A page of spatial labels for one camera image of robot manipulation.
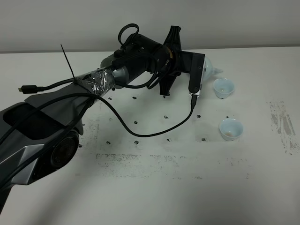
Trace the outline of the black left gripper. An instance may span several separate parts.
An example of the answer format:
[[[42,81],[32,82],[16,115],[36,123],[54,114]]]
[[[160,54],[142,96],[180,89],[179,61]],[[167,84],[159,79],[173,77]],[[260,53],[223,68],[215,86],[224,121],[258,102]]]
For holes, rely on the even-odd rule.
[[[164,41],[164,45],[167,47],[170,55],[170,61],[167,66],[167,71],[164,73],[162,79],[159,82],[160,95],[169,96],[170,89],[176,80],[177,76],[181,74],[178,71],[180,67],[181,42],[180,42],[180,30],[179,26],[171,26],[170,31]]]

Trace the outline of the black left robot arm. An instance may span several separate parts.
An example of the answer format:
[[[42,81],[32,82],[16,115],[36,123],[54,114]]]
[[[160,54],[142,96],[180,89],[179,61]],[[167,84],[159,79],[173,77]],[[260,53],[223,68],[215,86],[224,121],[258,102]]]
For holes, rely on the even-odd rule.
[[[74,157],[83,134],[82,117],[115,88],[130,88],[143,72],[146,88],[160,86],[169,95],[179,63],[180,27],[172,26],[160,44],[135,32],[94,71],[47,87],[25,85],[23,102],[0,113],[0,204],[12,187],[31,184],[64,167]]]

